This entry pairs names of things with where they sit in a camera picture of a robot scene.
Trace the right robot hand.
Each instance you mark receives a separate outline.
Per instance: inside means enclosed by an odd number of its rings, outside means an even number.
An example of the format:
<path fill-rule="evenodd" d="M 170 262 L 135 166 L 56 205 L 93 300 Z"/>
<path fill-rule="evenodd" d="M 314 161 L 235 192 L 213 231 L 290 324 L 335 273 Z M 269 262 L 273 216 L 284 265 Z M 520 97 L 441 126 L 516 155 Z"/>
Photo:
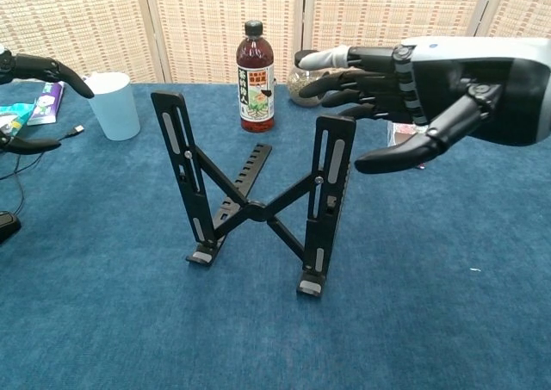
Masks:
<path fill-rule="evenodd" d="M 418 36 L 395 46 L 302 50 L 294 64 L 322 72 L 302 97 L 417 127 L 406 141 L 361 155 L 355 166 L 363 174 L 408 170 L 467 136 L 527 146 L 550 134 L 547 38 Z"/>

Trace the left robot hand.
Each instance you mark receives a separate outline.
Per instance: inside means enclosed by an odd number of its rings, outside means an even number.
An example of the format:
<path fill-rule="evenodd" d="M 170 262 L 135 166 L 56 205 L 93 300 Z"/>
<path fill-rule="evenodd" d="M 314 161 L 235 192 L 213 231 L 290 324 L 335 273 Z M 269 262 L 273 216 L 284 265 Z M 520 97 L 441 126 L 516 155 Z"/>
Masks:
<path fill-rule="evenodd" d="M 24 53 L 13 54 L 1 45 L 1 85 L 14 79 L 38 79 L 48 83 L 58 81 L 69 84 L 80 96 L 91 99 L 95 96 L 86 82 L 71 68 L 56 59 Z M 18 155 L 34 155 L 53 151 L 61 146 L 57 139 L 25 140 L 1 132 L 1 151 Z"/>

